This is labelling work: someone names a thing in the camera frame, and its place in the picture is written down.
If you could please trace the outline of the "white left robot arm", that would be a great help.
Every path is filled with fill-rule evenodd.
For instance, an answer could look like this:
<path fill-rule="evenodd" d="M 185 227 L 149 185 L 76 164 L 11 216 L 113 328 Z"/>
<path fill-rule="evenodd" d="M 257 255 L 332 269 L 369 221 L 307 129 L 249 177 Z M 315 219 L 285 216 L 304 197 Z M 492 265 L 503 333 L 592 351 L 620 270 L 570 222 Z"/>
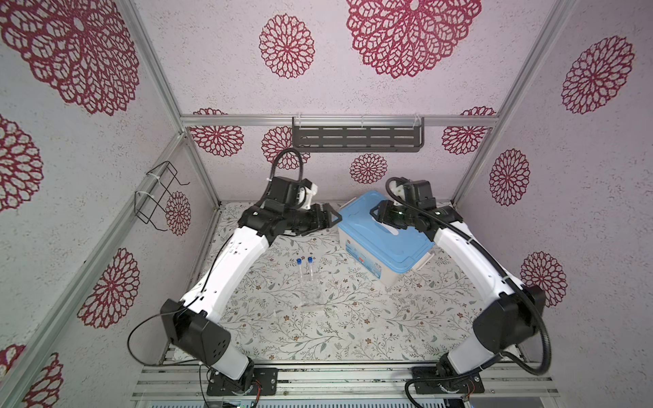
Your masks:
<path fill-rule="evenodd" d="M 254 363 L 231 343 L 231 333 L 220 324 L 231 296 L 277 237 L 307 236 L 330 229 L 341 220 L 328 203 L 290 208 L 269 202 L 248 208 L 207 274 L 180 300 L 168 299 L 161 307 L 170 343 L 217 372 L 234 391 L 250 391 Z"/>

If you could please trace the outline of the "aluminium frame corner post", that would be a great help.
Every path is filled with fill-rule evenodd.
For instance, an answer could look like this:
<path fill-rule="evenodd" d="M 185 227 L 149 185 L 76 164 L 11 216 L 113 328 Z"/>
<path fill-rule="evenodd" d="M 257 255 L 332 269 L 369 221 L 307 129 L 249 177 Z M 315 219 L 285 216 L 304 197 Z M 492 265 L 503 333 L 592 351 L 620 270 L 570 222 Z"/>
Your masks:
<path fill-rule="evenodd" d="M 530 86 L 537 78 L 537 74 L 544 66 L 559 36 L 564 31 L 576 5 L 577 1 L 573 0 L 554 2 L 548 17 L 542 25 L 542 29 L 498 111 L 496 123 L 492 126 L 488 125 L 489 133 L 481 142 L 473 161 L 454 192 L 452 197 L 454 207 L 463 204 L 474 183 L 479 178 L 481 171 L 489 163 L 493 151 L 496 150 L 503 137 L 504 131 L 515 117 L 521 102 L 526 97 Z"/>

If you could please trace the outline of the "blue plastic lid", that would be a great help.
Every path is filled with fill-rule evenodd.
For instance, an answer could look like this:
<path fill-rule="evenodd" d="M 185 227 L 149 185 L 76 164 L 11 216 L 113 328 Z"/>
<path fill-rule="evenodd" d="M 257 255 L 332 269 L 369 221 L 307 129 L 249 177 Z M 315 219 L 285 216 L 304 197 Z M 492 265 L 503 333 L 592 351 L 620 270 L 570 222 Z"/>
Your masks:
<path fill-rule="evenodd" d="M 376 221 L 371 211 L 386 196 L 371 190 L 338 210 L 340 243 L 376 277 L 387 271 L 405 274 L 425 259 L 434 246 L 415 229 L 397 229 Z"/>

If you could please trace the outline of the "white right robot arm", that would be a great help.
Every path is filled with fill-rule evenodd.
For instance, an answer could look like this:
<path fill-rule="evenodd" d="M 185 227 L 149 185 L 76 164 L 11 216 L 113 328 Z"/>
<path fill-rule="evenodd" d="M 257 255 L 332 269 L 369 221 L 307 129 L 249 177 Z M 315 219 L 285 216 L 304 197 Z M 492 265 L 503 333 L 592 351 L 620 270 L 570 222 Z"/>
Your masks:
<path fill-rule="evenodd" d="M 421 210 L 386 200 L 371 216 L 398 230 L 415 229 L 447 253 L 481 296 L 483 308 L 474 319 L 473 333 L 454 350 L 443 355 L 434 368 L 418 369 L 411 383 L 440 393 L 472 393 L 481 371 L 507 358 L 535 376 L 549 371 L 551 340 L 542 313 L 546 294 L 528 287 L 510 274 L 477 241 L 463 218 L 450 206 Z M 532 367 L 509 348 L 528 338 L 542 340 L 542 361 Z"/>

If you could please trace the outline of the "dark grey wall shelf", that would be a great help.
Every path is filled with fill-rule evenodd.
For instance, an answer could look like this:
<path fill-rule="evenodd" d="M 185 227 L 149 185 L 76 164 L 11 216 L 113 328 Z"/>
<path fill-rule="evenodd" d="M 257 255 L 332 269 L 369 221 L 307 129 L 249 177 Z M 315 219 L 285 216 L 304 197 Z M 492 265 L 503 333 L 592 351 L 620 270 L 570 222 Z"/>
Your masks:
<path fill-rule="evenodd" d="M 423 119 L 292 119 L 292 147 L 306 153 L 416 153 L 425 143 Z"/>

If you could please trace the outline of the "white plastic storage bin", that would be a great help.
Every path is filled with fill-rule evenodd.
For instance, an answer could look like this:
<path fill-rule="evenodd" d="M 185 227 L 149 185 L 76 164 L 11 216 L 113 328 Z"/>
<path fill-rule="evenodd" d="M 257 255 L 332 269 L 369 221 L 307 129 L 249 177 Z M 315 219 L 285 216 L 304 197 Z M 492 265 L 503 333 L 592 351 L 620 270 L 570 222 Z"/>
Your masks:
<path fill-rule="evenodd" d="M 386 287 L 393 287 L 410 271 L 432 260 L 434 243 L 417 231 L 355 233 L 338 230 L 339 242 L 352 258 Z"/>

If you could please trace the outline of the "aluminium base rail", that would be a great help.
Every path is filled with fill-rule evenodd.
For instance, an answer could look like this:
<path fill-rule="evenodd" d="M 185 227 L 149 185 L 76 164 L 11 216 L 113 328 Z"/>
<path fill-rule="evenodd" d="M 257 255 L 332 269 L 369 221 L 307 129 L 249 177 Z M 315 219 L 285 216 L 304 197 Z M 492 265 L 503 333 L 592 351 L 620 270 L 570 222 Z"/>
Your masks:
<path fill-rule="evenodd" d="M 428 362 L 390 363 L 307 363 L 270 362 L 257 368 L 272 369 L 277 376 L 267 384 L 275 388 L 271 400 L 308 399 L 384 399 L 404 398 L 404 384 L 413 378 L 414 367 L 427 367 Z M 517 365 L 499 362 L 476 376 L 483 388 L 470 386 L 459 394 L 474 401 L 481 398 L 556 398 L 558 387 L 551 377 L 532 377 Z M 202 401 L 206 371 L 195 365 L 188 367 L 145 368 L 139 374 L 131 402 Z"/>

